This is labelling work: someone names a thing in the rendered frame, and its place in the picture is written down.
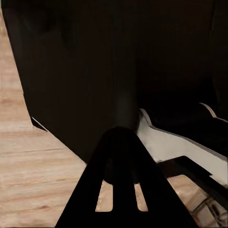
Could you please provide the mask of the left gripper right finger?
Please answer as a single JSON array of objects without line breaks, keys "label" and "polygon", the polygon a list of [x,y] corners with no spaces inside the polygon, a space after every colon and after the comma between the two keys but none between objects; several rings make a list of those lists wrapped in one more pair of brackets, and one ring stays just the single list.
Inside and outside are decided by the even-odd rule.
[{"label": "left gripper right finger", "polygon": [[[137,134],[120,126],[127,228],[199,228]],[[148,211],[137,207],[132,159]]]}]

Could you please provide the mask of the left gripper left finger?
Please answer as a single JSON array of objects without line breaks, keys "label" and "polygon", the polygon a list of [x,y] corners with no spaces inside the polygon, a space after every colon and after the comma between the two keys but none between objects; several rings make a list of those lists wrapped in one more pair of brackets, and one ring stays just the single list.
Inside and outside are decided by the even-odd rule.
[{"label": "left gripper left finger", "polygon": [[[113,156],[113,210],[95,212],[106,165]],[[102,135],[55,228],[127,228],[120,129]]]}]

